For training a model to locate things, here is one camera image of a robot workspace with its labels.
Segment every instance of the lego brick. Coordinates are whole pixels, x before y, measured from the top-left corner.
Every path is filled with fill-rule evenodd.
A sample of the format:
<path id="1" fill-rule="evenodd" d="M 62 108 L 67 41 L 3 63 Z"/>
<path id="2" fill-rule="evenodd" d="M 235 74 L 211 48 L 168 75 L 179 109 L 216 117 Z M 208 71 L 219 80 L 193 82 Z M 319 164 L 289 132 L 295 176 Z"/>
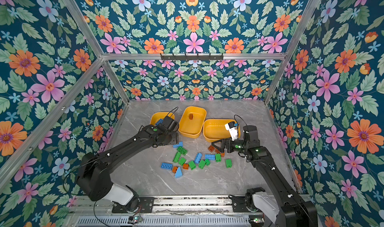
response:
<path id="1" fill-rule="evenodd" d="M 180 178 L 181 176 L 183 176 L 183 173 L 181 172 L 181 168 L 180 167 L 177 167 L 177 171 L 175 173 L 175 178 Z"/>
<path id="2" fill-rule="evenodd" d="M 215 154 L 216 162 L 221 162 L 221 156 L 220 154 Z"/>
<path id="3" fill-rule="evenodd" d="M 177 148 L 177 151 L 180 152 L 182 155 L 186 155 L 187 152 L 188 152 L 188 150 L 186 150 L 185 148 L 183 148 L 183 147 L 181 147 L 181 146 L 179 146 L 179 147 Z"/>
<path id="4" fill-rule="evenodd" d="M 231 159 L 226 159 L 225 160 L 225 166 L 227 168 L 231 168 L 232 167 L 232 160 Z"/>
<path id="5" fill-rule="evenodd" d="M 176 153 L 176 155 L 175 155 L 175 158 L 173 159 L 173 162 L 174 162 L 174 163 L 177 163 L 177 162 L 179 162 L 179 159 L 180 159 L 180 155 L 181 155 L 181 153 L 180 153 L 180 152 L 177 152 L 177 153 Z"/>
<path id="6" fill-rule="evenodd" d="M 187 160 L 185 158 L 181 157 L 180 160 L 179 160 L 179 164 L 183 165 L 186 161 Z"/>
<path id="7" fill-rule="evenodd" d="M 203 156 L 202 153 L 197 153 L 194 160 L 195 164 L 198 164 L 200 162 L 202 156 Z"/>
<path id="8" fill-rule="evenodd" d="M 174 144 L 173 148 L 177 148 L 179 146 L 183 147 L 183 142 L 182 141 L 180 141 L 178 144 Z"/>
<path id="9" fill-rule="evenodd" d="M 196 168 L 196 165 L 195 165 L 195 163 L 194 163 L 193 161 L 190 161 L 190 162 L 188 163 L 188 165 L 189 165 L 189 167 L 190 167 L 191 169 Z"/>
<path id="10" fill-rule="evenodd" d="M 205 160 L 201 160 L 200 163 L 199 163 L 199 168 L 200 169 L 204 169 L 204 166 L 205 166 Z"/>
<path id="11" fill-rule="evenodd" d="M 172 166 L 173 166 L 173 164 L 163 162 L 163 163 L 161 163 L 160 168 L 171 170 L 171 169 L 172 169 Z"/>

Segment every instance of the building block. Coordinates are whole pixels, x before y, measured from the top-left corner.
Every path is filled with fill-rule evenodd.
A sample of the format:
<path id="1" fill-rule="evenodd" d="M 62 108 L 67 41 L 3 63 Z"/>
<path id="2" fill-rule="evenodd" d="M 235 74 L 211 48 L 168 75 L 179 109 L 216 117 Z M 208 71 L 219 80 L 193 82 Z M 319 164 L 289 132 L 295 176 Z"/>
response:
<path id="1" fill-rule="evenodd" d="M 227 168 L 231 168 L 232 167 L 232 160 L 231 159 L 226 159 L 225 160 L 225 166 Z"/>
<path id="2" fill-rule="evenodd" d="M 199 168 L 200 168 L 200 169 L 204 169 L 205 164 L 206 164 L 205 160 L 202 159 L 202 160 L 200 161 L 200 163 L 199 163 Z"/>
<path id="3" fill-rule="evenodd" d="M 181 155 L 181 153 L 180 153 L 180 152 L 177 152 L 177 153 L 176 153 L 176 155 L 175 155 L 175 158 L 173 159 L 173 162 L 174 162 L 174 163 L 177 163 L 177 162 L 179 162 L 179 159 L 180 159 L 180 155 Z"/>
<path id="4" fill-rule="evenodd" d="M 179 164 L 183 165 L 186 161 L 187 160 L 185 158 L 181 157 L 180 160 L 179 160 Z"/>
<path id="5" fill-rule="evenodd" d="M 215 154 L 216 162 L 221 162 L 220 154 Z"/>
<path id="6" fill-rule="evenodd" d="M 194 163 L 193 161 L 190 161 L 190 162 L 188 163 L 188 165 L 189 165 L 189 167 L 191 167 L 191 169 L 196 168 L 196 165 L 195 165 L 195 163 Z"/>
<path id="7" fill-rule="evenodd" d="M 183 142 L 182 141 L 180 141 L 178 144 L 174 144 L 173 148 L 177 148 L 179 146 L 183 147 Z"/>
<path id="8" fill-rule="evenodd" d="M 198 164 L 198 163 L 200 162 L 202 156 L 203 156 L 203 155 L 202 155 L 201 153 L 197 153 L 194 162 L 195 162 L 196 164 Z"/>
<path id="9" fill-rule="evenodd" d="M 173 166 L 173 164 L 163 162 L 163 163 L 161 163 L 160 168 L 172 170 L 172 166 Z"/>
<path id="10" fill-rule="evenodd" d="M 177 151 L 180 152 L 182 155 L 186 155 L 187 152 L 188 152 L 188 150 L 186 150 L 185 148 L 183 148 L 183 147 L 181 147 L 181 146 L 179 146 L 179 147 L 177 148 Z"/>

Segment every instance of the green lego brick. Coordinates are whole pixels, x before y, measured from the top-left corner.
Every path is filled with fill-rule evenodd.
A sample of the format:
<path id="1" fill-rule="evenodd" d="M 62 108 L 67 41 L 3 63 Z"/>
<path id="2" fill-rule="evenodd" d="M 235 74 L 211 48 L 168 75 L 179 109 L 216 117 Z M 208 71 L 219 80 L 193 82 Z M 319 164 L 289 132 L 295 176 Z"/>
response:
<path id="1" fill-rule="evenodd" d="M 221 155 L 215 154 L 215 159 L 216 159 L 216 162 L 221 162 Z"/>
<path id="2" fill-rule="evenodd" d="M 232 167 L 232 160 L 231 159 L 226 159 L 225 160 L 225 166 L 227 168 L 231 168 Z"/>
<path id="3" fill-rule="evenodd" d="M 199 168 L 204 169 L 204 166 L 205 166 L 205 160 L 200 160 Z"/>
<path id="4" fill-rule="evenodd" d="M 183 147 L 181 147 L 181 146 L 179 146 L 179 147 L 177 148 L 177 151 L 180 152 L 182 155 L 186 155 L 187 152 L 188 152 L 188 150 L 186 150 L 185 148 L 183 148 Z"/>
<path id="5" fill-rule="evenodd" d="M 194 163 L 193 161 L 190 161 L 188 164 L 189 164 L 189 167 L 190 167 L 191 169 L 196 168 L 196 165 L 195 165 L 195 163 Z"/>
<path id="6" fill-rule="evenodd" d="M 181 157 L 180 160 L 179 160 L 179 164 L 183 165 L 186 161 L 187 160 L 185 158 Z"/>
<path id="7" fill-rule="evenodd" d="M 180 159 L 180 155 L 181 155 L 180 152 L 177 152 L 177 153 L 176 153 L 175 158 L 173 159 L 173 162 L 174 162 L 174 163 L 177 163 L 177 162 L 179 161 L 179 159 Z"/>

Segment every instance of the metal bar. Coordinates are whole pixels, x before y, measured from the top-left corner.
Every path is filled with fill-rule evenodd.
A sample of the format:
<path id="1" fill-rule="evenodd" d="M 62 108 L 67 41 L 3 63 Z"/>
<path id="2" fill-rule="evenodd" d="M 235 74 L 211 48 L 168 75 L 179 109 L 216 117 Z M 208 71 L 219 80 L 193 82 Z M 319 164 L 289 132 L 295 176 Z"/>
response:
<path id="1" fill-rule="evenodd" d="M 286 58 L 284 61 L 280 64 L 279 69 L 277 70 L 275 77 L 273 78 L 273 81 L 269 87 L 268 95 L 265 98 L 265 103 L 268 103 L 269 100 L 272 97 L 273 92 L 275 91 L 281 77 L 283 76 L 285 68 L 288 66 L 289 61 L 292 58 L 293 52 L 295 51 L 301 36 L 303 35 L 305 28 L 307 27 L 310 19 L 312 18 L 312 15 L 314 13 L 314 10 L 316 9 L 317 5 L 319 4 L 320 0 L 308 0 L 307 6 L 304 9 L 303 15 L 301 17 L 301 20 L 296 28 L 295 33 L 293 34 L 293 37 L 291 38 L 291 41 L 288 45 L 287 52 L 286 52 Z"/>
<path id="2" fill-rule="evenodd" d="M 0 192 L 3 191 L 12 177 L 29 158 L 37 145 L 44 139 L 50 130 L 63 114 L 65 108 L 79 95 L 88 81 L 96 74 L 102 64 L 102 59 L 97 58 L 87 71 L 77 80 L 72 88 L 55 105 L 54 109 L 41 121 L 35 130 L 26 138 L 22 145 L 11 155 L 0 169 Z"/>
<path id="3" fill-rule="evenodd" d="M 75 0 L 62 0 L 70 12 L 72 18 L 78 25 L 80 31 L 83 33 L 85 39 L 89 43 L 89 46 L 92 48 L 96 57 L 99 58 L 103 54 L 103 50 L 101 49 L 99 42 L 96 37 L 93 35 L 93 32 L 89 28 L 87 22 L 85 22 L 84 15 L 81 13 L 81 10 Z"/>

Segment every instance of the floral wallpaper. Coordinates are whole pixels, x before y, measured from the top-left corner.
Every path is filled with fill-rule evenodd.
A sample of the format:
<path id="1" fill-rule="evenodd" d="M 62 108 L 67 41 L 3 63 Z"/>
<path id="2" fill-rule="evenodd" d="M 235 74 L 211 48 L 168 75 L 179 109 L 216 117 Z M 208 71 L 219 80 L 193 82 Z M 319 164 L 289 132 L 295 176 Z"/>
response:
<path id="1" fill-rule="evenodd" d="M 0 195 L 0 226 L 60 227 L 84 194 L 74 183 L 81 158 L 106 150 L 123 108 L 100 68 Z"/>
<path id="2" fill-rule="evenodd" d="M 269 102 L 323 226 L 384 225 L 383 0 L 322 0 Z"/>
<path id="3" fill-rule="evenodd" d="M 94 60 L 60 0 L 0 0 L 0 166 Z"/>

